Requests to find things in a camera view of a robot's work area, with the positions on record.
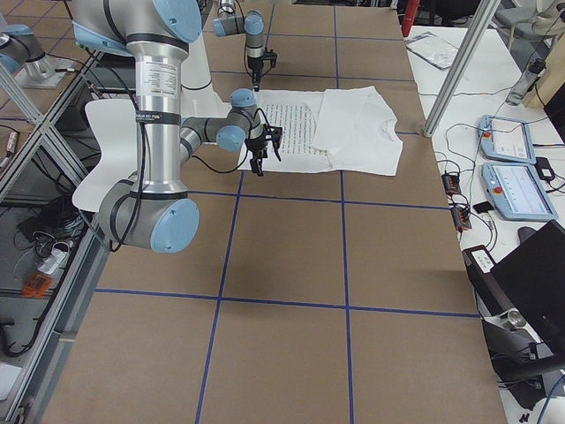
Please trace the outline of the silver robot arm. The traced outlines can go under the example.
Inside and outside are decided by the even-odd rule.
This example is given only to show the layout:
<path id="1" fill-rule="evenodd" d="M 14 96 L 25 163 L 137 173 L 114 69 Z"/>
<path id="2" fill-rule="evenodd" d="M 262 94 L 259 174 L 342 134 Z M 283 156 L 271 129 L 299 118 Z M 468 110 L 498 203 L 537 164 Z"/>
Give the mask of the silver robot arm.
<path id="1" fill-rule="evenodd" d="M 252 172 L 281 144 L 252 90 L 230 97 L 225 117 L 182 117 L 181 66 L 201 35 L 194 1 L 78 1 L 73 29 L 79 44 L 135 60 L 137 169 L 104 196 L 98 216 L 112 251 L 121 246 L 173 254 L 184 250 L 200 222 L 180 169 L 205 143 L 245 150 Z"/>
<path id="2" fill-rule="evenodd" d="M 217 17 L 213 20 L 216 36 L 245 35 L 245 69 L 251 77 L 253 90 L 259 92 L 266 73 L 265 63 L 275 67 L 277 60 L 276 53 L 267 49 L 262 14 L 256 10 L 244 12 L 239 1 L 219 1 L 216 11 Z"/>

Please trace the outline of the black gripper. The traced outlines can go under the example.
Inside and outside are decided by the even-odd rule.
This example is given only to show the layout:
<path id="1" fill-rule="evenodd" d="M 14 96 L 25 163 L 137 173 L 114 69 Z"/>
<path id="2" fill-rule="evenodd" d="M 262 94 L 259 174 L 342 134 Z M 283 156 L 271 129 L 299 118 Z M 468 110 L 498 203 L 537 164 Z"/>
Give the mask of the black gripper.
<path id="1" fill-rule="evenodd" d="M 257 137 L 250 137 L 245 140 L 246 149 L 252 153 L 250 167 L 253 174 L 263 177 L 262 160 L 267 158 L 268 134 L 261 134 Z"/>
<path id="2" fill-rule="evenodd" d="M 265 56 L 246 57 L 246 64 L 251 71 L 252 87 L 254 92 L 260 91 L 261 75 L 264 73 L 264 64 L 267 61 Z"/>

